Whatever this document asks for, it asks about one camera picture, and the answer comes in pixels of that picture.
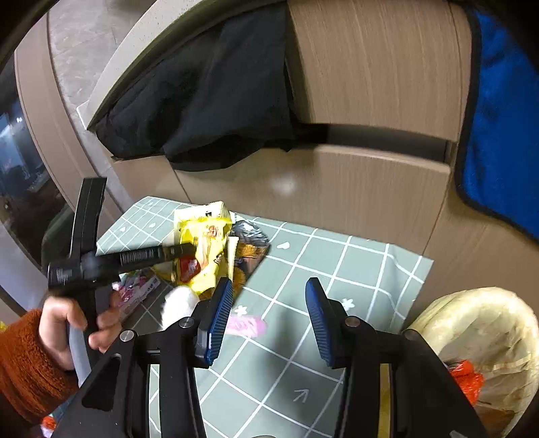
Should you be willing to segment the orange sleeve left forearm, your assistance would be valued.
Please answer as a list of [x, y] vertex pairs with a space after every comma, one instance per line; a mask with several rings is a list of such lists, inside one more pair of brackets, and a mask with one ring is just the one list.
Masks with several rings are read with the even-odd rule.
[[38, 336], [41, 311], [31, 310], [1, 332], [1, 436], [26, 437], [78, 390], [77, 375], [46, 353]]

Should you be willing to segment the left hand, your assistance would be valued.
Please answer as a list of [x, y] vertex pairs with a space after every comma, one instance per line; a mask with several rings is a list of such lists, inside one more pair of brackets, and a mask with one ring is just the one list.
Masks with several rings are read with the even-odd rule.
[[[109, 294], [109, 307], [97, 316], [98, 329], [90, 334], [90, 349], [104, 353], [122, 331], [120, 296]], [[50, 358], [63, 371], [73, 371], [74, 363], [68, 345], [68, 327], [84, 331], [88, 322], [80, 305], [69, 298], [49, 296], [43, 305], [38, 337]]]

